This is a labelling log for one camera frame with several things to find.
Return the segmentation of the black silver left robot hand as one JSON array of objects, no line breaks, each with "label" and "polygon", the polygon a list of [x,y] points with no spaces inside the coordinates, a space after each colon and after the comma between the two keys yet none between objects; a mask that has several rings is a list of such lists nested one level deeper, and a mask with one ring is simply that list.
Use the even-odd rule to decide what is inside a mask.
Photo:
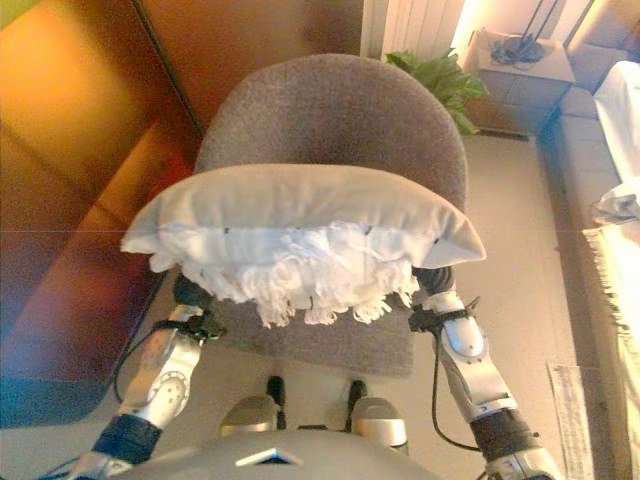
[{"label": "black silver left robot hand", "polygon": [[175,278],[173,297],[176,306],[169,316],[170,320],[186,322],[191,317],[215,318],[215,313],[210,309],[213,297],[183,274]]}]

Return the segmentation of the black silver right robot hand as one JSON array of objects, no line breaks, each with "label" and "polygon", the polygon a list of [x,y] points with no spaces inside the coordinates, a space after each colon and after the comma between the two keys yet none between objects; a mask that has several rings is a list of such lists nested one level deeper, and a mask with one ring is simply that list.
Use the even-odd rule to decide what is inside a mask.
[{"label": "black silver right robot hand", "polygon": [[455,289],[454,269],[450,266],[436,269],[412,268],[419,289],[413,294],[415,303],[423,303],[429,297]]}]

